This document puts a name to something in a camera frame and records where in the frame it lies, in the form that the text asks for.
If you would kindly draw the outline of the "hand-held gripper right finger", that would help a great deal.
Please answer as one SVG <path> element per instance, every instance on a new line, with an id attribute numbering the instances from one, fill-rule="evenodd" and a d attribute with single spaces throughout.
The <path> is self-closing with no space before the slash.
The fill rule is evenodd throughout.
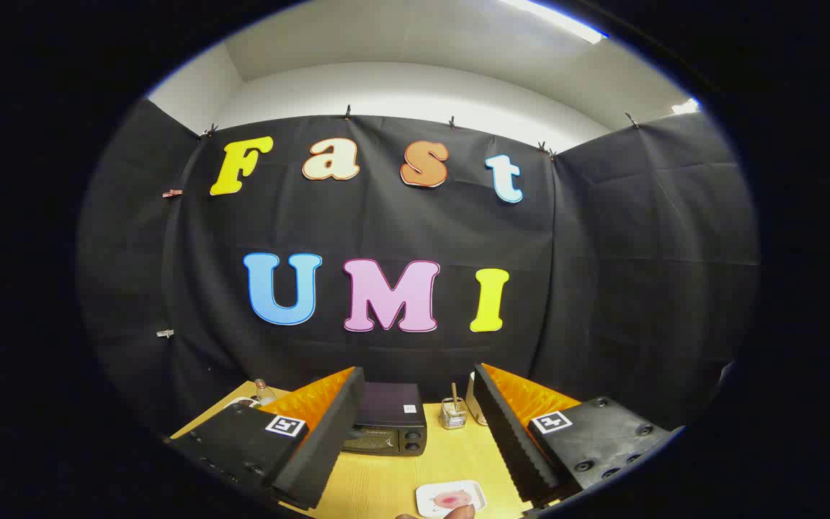
<path id="1" fill-rule="evenodd" d="M 518 496 L 535 507 L 599 489 L 674 438 L 615 401 L 577 401 L 492 365 L 474 392 Z"/>

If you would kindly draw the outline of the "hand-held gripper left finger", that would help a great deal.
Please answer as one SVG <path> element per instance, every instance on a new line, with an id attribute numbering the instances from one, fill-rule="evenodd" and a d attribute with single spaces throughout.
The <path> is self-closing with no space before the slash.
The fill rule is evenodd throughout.
<path id="1" fill-rule="evenodd" d="M 260 505 L 316 508 L 362 400 L 350 367 L 263 407 L 232 401 L 166 441 L 207 475 Z"/>

